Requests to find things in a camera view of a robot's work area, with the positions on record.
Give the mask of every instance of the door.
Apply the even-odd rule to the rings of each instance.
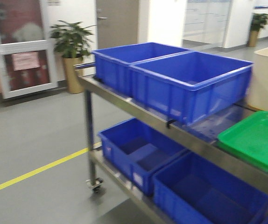
[[[45,0],[0,0],[3,98],[57,86]]]
[[[222,46],[231,2],[232,0],[188,0],[184,41],[211,44],[212,47]]]
[[[96,0],[98,48],[135,44],[139,0]]]

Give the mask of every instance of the upper shelf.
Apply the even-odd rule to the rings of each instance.
[[[232,105],[193,125],[185,126],[174,122],[167,127],[167,121],[170,120],[168,117],[116,92],[92,77],[85,76],[79,79],[86,91],[99,95],[218,167],[268,194],[267,173],[216,146],[217,135],[220,132],[251,115],[253,111],[240,105]]]

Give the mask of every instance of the potted plant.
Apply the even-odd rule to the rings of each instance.
[[[64,71],[70,93],[79,93],[83,87],[75,76],[73,65],[83,62],[84,56],[90,55],[90,39],[88,36],[93,33],[88,30],[89,27],[81,27],[80,23],[68,23],[59,20],[62,24],[51,26],[51,38],[56,40],[54,51],[62,54]]]
[[[251,26],[250,26],[250,35],[248,40],[249,47],[255,47],[257,37],[261,28],[264,28],[268,23],[268,14],[254,13],[252,16]]]

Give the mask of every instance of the cart leg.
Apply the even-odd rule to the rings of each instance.
[[[84,90],[84,107],[85,107],[85,122],[87,133],[87,146],[88,151],[93,150],[93,119],[92,119],[92,93],[88,90]],[[93,190],[94,193],[98,193],[103,182],[102,179],[96,176],[96,164],[88,157],[89,162],[89,177],[87,180],[88,187]]]

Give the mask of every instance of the cart handle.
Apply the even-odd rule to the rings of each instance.
[[[91,67],[95,67],[95,62],[92,63],[83,63],[83,64],[75,64],[74,65],[74,69],[75,70],[79,70],[79,69],[86,69],[86,68],[91,68]]]

